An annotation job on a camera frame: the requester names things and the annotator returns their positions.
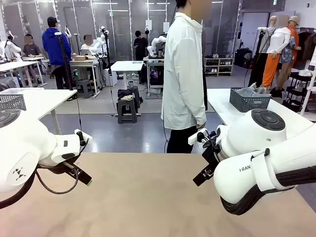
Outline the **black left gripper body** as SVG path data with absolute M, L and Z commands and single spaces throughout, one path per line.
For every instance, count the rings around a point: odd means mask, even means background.
M 78 174 L 80 175 L 82 173 L 82 169 L 79 168 L 77 165 L 75 165 L 75 162 L 77 161 L 79 157 L 80 155 L 73 156 L 57 164 L 56 166 L 47 166 L 47 165 L 38 164 L 37 168 L 48 169 L 52 173 L 58 174 L 58 175 L 66 173 L 70 176 L 75 176 L 76 175 L 75 171 L 77 171 Z

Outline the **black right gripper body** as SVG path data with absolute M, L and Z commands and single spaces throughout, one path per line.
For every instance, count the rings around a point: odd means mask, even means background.
M 201 171 L 202 173 L 214 173 L 215 168 L 220 162 L 219 153 L 221 151 L 218 145 L 214 145 L 212 142 L 206 142 L 203 145 L 205 148 L 202 153 L 202 157 L 208 162 L 208 165 Z

